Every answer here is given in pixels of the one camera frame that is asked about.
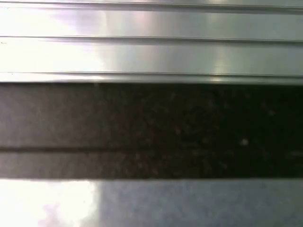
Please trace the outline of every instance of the groove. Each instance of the groove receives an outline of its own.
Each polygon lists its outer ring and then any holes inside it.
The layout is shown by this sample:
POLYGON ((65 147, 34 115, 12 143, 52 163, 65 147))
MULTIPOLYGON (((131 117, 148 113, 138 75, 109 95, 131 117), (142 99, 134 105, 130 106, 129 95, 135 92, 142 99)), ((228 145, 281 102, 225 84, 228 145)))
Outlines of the groove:
POLYGON ((185 83, 185 84, 255 84, 302 85, 303 76, 289 75, 226 75, 173 73, 0 73, 0 82, 36 83, 185 83))
POLYGON ((95 9, 95 10, 135 10, 135 11, 202 11, 245 14, 303 14, 303 7, 258 6, 258 5, 220 5, 220 4, 180 4, 146 2, 86 2, 86 1, 1 1, 5 8, 60 8, 60 9, 95 9))
POLYGON ((72 42, 72 43, 116 43, 116 44, 266 44, 266 45, 303 45, 303 40, 273 39, 225 39, 225 38, 188 38, 188 37, 151 37, 151 36, 0 36, 0 42, 10 41, 72 42))

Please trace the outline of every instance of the dark surface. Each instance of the dark surface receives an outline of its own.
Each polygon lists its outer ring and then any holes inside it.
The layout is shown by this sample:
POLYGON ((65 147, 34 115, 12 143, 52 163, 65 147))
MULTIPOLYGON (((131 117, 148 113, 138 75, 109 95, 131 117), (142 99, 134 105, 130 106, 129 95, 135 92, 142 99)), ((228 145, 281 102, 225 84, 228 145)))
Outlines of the dark surface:
POLYGON ((301 87, 0 86, 0 176, 300 177, 301 87))

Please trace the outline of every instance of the gray surface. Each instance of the gray surface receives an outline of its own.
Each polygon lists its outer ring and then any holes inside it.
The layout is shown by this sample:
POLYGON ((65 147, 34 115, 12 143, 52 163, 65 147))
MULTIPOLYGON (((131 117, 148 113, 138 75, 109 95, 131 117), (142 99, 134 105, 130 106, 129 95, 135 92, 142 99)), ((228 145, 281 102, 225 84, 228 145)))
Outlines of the gray surface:
POLYGON ((302 190, 302 180, 0 180, 0 224, 299 227, 302 190))

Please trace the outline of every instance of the brushed metal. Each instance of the brushed metal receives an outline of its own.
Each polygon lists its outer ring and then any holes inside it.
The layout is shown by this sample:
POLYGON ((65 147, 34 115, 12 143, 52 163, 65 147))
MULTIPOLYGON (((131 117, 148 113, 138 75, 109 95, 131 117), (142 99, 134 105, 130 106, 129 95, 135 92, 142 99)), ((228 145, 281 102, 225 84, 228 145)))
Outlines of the brushed metal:
POLYGON ((0 1, 0 82, 302 84, 302 7, 300 0, 0 1))

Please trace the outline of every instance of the metal surface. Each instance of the metal surface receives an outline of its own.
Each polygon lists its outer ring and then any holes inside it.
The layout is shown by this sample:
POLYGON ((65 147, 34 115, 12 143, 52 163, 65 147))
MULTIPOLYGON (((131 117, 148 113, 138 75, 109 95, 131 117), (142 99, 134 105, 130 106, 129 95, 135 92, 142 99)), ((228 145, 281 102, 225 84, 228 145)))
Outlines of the metal surface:
POLYGON ((302 84, 301 1, 35 2, 0 2, 0 82, 302 84))
POLYGON ((0 180, 1 226, 302 225, 302 180, 0 180))

